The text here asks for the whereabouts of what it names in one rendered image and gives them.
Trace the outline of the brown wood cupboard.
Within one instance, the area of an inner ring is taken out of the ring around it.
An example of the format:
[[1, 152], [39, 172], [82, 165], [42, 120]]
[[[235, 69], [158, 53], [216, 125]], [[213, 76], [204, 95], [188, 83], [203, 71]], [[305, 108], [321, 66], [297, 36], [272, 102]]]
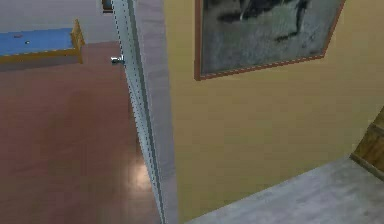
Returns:
[[384, 107], [368, 126], [350, 158], [384, 182]]

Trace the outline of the grey room door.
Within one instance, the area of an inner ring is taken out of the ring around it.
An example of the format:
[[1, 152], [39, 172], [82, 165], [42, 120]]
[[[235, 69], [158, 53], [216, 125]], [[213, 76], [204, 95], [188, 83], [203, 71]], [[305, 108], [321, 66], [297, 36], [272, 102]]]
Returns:
[[112, 0], [112, 8], [120, 44], [120, 56], [123, 55], [125, 60], [122, 65], [127, 78], [139, 144], [160, 216], [160, 224], [166, 224], [134, 15], [134, 2], [133, 0]]

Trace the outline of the blue bed with wood frame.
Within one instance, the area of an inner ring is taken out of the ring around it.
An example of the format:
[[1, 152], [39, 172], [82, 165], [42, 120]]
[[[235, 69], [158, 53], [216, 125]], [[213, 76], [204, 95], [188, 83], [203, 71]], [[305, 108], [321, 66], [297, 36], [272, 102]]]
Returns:
[[76, 56], [82, 64], [84, 45], [78, 18], [72, 28], [0, 33], [0, 64], [58, 56]]

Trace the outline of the grey picture in brown frame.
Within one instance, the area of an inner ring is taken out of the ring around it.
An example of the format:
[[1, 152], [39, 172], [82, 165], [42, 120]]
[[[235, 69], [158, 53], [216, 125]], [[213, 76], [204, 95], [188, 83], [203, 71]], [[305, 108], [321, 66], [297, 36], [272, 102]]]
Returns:
[[194, 0], [194, 79], [326, 55], [346, 0]]

